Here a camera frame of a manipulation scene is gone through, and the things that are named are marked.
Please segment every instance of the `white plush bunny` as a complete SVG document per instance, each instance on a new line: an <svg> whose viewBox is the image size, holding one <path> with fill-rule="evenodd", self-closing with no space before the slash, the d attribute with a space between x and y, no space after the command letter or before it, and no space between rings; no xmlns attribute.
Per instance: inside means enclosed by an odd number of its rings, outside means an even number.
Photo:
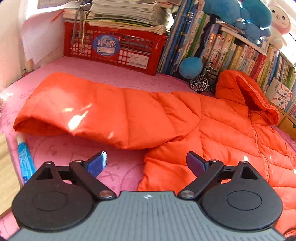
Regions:
<svg viewBox="0 0 296 241"><path fill-rule="evenodd" d="M275 1L270 1L268 6L272 12L272 23L269 26L271 35L265 39L277 49L281 49L283 45L287 46L282 35L289 33L291 22L287 13L276 5Z"/></svg>

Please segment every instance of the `jacket hood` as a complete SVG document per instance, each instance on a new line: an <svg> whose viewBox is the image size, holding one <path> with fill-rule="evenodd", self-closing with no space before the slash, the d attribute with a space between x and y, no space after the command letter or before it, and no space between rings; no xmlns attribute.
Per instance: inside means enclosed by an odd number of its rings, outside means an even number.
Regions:
<svg viewBox="0 0 296 241"><path fill-rule="evenodd" d="M250 111L263 116L269 125L277 125L279 122L279 111L269 104L259 85L243 72L221 72L215 97L247 106Z"/></svg>

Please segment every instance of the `jacket sleeve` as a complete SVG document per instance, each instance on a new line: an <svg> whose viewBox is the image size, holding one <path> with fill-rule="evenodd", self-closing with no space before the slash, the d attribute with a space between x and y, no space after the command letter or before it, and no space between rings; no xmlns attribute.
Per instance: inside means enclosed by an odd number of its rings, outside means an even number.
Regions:
<svg viewBox="0 0 296 241"><path fill-rule="evenodd" d="M117 148L145 149L183 138L197 121L170 93L118 88L54 73L28 98L14 129L37 135L70 133Z"/></svg>

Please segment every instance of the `blue marker pen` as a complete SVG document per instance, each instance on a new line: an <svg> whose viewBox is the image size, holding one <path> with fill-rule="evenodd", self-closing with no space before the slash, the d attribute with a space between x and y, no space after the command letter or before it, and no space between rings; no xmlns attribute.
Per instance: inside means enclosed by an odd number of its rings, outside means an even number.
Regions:
<svg viewBox="0 0 296 241"><path fill-rule="evenodd" d="M24 184L33 176L36 172L34 167L33 159L31 157L29 148L24 141L24 137L22 134L17 135L17 150L19 153L20 159L20 170L22 173L22 178L24 180Z"/></svg>

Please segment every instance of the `white wall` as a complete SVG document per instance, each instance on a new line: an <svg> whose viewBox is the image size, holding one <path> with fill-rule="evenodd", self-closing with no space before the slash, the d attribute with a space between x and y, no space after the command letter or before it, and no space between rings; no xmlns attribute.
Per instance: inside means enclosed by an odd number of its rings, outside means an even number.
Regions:
<svg viewBox="0 0 296 241"><path fill-rule="evenodd" d="M25 67L19 31L23 18L19 15L21 1L4 0L0 3L0 90L18 80Z"/></svg>

